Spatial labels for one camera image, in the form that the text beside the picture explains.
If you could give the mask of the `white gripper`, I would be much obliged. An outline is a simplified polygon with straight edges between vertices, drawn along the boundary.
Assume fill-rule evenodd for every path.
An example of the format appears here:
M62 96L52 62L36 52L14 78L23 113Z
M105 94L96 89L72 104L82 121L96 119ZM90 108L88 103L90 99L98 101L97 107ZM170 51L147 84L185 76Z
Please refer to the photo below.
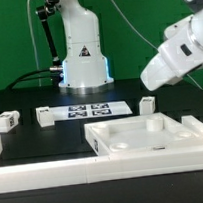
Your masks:
M140 79L150 91L156 90L164 84L174 85L194 69L203 68L203 50L198 46L196 46L196 54L191 62L186 62L181 67L175 68L169 65L163 57L161 51L163 44L159 47L159 53L150 60L140 75Z

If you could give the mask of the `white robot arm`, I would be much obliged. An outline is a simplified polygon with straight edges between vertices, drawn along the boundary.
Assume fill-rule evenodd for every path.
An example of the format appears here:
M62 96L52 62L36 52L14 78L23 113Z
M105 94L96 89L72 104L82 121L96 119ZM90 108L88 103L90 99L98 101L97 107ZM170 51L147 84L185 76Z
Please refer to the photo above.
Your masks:
M203 0L184 0L192 14L164 32L166 40L141 72L140 79L151 91L174 85L194 69L203 69ZM97 16L78 0L47 0L49 13L59 11L65 30L67 56L63 60L62 90L91 93L111 85L108 61L100 49Z

